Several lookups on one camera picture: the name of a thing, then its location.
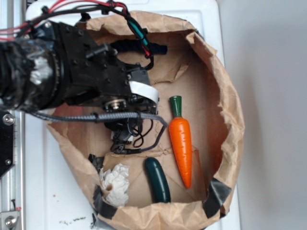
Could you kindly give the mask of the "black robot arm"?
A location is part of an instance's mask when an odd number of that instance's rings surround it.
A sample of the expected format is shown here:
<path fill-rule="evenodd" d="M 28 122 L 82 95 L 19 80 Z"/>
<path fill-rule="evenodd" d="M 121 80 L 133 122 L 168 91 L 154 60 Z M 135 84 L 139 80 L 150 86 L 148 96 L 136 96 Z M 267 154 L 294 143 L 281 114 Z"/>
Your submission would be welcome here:
<path fill-rule="evenodd" d="M 47 22 L 0 45 L 0 107 L 36 112 L 70 106 L 157 113 L 158 91 L 140 64 L 118 59 L 84 29 Z"/>

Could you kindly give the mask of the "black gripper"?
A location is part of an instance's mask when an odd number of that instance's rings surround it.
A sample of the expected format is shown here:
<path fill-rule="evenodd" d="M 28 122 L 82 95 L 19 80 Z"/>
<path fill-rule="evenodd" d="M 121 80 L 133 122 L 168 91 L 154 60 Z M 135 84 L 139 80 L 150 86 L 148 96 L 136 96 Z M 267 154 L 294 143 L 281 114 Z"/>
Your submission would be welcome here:
<path fill-rule="evenodd" d="M 120 114 L 105 125 L 113 131 L 113 145 L 125 146 L 142 131 L 142 118 L 128 113 L 157 113 L 158 91 L 151 86 L 147 70 L 120 61 L 112 45 L 98 45 L 84 29 L 58 23 L 57 33 L 59 103 Z"/>

